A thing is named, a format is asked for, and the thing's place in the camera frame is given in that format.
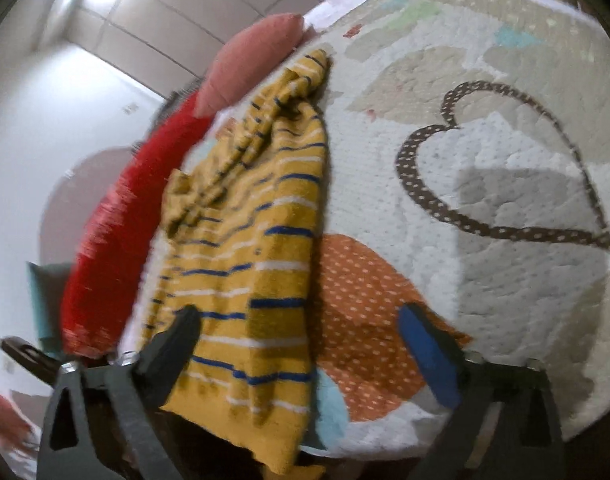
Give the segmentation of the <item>yellow striped knit sweater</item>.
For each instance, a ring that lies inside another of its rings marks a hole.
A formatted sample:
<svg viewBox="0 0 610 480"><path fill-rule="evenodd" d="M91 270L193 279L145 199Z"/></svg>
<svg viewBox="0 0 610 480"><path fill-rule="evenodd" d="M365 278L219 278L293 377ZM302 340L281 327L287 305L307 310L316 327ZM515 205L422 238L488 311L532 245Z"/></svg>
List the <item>yellow striped knit sweater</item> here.
<svg viewBox="0 0 610 480"><path fill-rule="evenodd" d="M324 50L302 55L194 170L171 174L169 251L142 327L150 338L197 307L200 336L165 406L275 474L292 468L309 419L305 310L328 159L311 98L329 67Z"/></svg>

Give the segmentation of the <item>red floral long pillow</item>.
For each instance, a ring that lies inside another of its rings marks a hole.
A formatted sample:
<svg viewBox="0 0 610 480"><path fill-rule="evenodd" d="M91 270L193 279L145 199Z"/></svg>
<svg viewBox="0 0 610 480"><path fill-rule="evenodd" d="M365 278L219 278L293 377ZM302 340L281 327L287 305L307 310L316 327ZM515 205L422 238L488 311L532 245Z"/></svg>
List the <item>red floral long pillow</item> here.
<svg viewBox="0 0 610 480"><path fill-rule="evenodd" d="M194 115L202 93L192 92L154 129L89 218L61 300L66 354L96 360L118 345L160 223L167 180L214 119L213 112Z"/></svg>

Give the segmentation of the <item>teal cushion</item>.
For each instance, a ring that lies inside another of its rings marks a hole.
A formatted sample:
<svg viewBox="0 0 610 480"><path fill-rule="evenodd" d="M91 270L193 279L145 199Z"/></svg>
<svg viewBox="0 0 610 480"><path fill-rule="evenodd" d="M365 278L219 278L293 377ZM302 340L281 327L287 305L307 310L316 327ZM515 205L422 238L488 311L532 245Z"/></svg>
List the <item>teal cushion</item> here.
<svg viewBox="0 0 610 480"><path fill-rule="evenodd" d="M72 264L28 262L28 288L40 350L51 358L63 356L60 308Z"/></svg>

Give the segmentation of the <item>arched beige headboard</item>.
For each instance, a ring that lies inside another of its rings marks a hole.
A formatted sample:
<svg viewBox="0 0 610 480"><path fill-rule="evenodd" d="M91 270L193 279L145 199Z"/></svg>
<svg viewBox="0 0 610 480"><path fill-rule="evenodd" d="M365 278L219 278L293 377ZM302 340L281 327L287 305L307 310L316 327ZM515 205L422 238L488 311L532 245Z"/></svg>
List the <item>arched beige headboard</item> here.
<svg viewBox="0 0 610 480"><path fill-rule="evenodd" d="M74 260L87 221L132 160L132 149L107 148L66 171L48 196L38 231L39 264Z"/></svg>

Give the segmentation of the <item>patchwork heart quilt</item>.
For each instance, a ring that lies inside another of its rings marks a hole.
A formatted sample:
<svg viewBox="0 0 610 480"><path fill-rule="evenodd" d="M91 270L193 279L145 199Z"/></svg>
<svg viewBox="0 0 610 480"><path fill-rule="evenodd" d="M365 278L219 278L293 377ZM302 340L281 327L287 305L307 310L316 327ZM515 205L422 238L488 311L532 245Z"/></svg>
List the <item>patchwork heart quilt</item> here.
<svg viewBox="0 0 610 480"><path fill-rule="evenodd" d="M395 322L544 363L563 436L610 410L610 40L551 0L368 0L316 40L329 183L306 452L401 460L445 411Z"/></svg>

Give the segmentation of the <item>grey knit blanket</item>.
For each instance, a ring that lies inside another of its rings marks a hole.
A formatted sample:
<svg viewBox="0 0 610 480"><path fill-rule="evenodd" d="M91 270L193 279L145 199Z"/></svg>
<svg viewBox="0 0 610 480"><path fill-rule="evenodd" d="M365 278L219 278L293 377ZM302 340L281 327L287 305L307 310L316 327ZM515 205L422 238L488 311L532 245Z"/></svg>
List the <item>grey knit blanket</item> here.
<svg viewBox="0 0 610 480"><path fill-rule="evenodd" d="M185 87L171 92L165 102L155 113L145 136L142 139L137 140L130 147L130 153L132 153L133 156L135 156L142 148L142 145L144 145L151 138L151 136L153 136L154 131L160 126L162 126L164 122L166 122L168 118L171 117L171 115L178 112L183 106L183 104L185 104L190 99L190 97L193 96L194 93L200 89L204 79L204 76L195 77Z"/></svg>

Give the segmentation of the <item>beige glossy wardrobe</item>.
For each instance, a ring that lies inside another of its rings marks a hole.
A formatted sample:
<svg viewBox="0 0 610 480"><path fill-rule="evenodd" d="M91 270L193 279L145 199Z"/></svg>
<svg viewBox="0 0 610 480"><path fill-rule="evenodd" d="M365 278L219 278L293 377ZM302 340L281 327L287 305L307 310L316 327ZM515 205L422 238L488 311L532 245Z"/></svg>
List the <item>beige glossy wardrobe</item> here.
<svg viewBox="0 0 610 480"><path fill-rule="evenodd" d="M325 0L66 0L53 47L33 76L60 98L122 94L159 103L204 75L221 47L269 14Z"/></svg>

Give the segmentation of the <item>wall light switch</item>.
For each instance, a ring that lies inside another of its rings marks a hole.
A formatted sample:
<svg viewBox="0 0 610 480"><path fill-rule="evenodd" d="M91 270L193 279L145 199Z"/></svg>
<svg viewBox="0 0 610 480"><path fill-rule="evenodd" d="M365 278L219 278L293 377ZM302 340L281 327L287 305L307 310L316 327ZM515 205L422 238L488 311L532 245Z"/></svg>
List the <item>wall light switch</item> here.
<svg viewBox="0 0 610 480"><path fill-rule="evenodd" d="M138 104L137 104L137 103L130 103L130 104L127 104L127 105L125 105L125 106L123 107L123 112L124 112L126 115L131 115L131 114L134 114L134 113L136 113L136 112L137 112L137 110L139 110L139 106L138 106Z"/></svg>

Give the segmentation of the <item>pink corduroy pillow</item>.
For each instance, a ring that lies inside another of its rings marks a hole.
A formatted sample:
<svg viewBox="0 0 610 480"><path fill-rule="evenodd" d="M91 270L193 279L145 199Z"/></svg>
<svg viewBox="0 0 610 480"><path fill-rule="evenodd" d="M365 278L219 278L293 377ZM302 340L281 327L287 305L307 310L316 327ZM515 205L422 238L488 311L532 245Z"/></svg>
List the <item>pink corduroy pillow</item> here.
<svg viewBox="0 0 610 480"><path fill-rule="evenodd" d="M291 54L304 34L304 18L294 13L266 16L238 32L209 66L194 116L213 116L235 105Z"/></svg>

